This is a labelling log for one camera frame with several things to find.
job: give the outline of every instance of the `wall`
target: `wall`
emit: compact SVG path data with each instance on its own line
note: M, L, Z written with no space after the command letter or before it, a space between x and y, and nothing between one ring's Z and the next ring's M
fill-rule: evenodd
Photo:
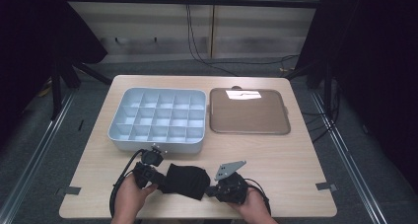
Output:
M71 3L109 52L104 62L191 58L183 5ZM190 6L202 58L298 54L313 9Z

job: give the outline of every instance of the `brown tray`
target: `brown tray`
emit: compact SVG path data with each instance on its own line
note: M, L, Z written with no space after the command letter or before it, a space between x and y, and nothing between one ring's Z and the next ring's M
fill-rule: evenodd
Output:
M215 88L209 112L215 132L283 135L291 130L282 96L275 90Z

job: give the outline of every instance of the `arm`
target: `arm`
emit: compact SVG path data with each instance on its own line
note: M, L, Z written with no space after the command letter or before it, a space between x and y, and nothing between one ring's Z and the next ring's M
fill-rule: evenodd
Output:
M157 185L139 188L133 175L125 178L116 195L114 216L111 224L132 224L139 210L144 206L145 199L157 189Z
M254 188L249 188L243 204L228 203L249 224L277 224L265 207L262 196Z

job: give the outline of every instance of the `wooden table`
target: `wooden table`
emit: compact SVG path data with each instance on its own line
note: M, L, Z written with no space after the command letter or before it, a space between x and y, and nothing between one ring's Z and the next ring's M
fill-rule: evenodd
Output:
M67 194L59 210L63 218L109 218L108 200L112 185L133 155L116 148L107 136L109 125L123 93L132 87L199 89L241 86L245 89L274 89L282 95L288 110L291 132L287 135L221 134L209 128L198 154L167 154L158 167L166 174L170 163L203 168L211 186L221 164L246 160L238 170L244 178L261 184L270 199L273 217L330 217L336 207L328 189L315 184L326 182L313 144L290 83L277 78L137 76L114 78L96 125L71 182L80 187L78 195ZM147 218L240 218L226 203L204 195L201 201L179 194L155 191L138 216Z

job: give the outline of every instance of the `gray compartment tray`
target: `gray compartment tray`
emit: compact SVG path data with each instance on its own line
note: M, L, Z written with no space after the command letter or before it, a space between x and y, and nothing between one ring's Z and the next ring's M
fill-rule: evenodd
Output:
M125 151L156 146L171 153L198 153L205 117L202 91L131 88L122 97L108 137Z

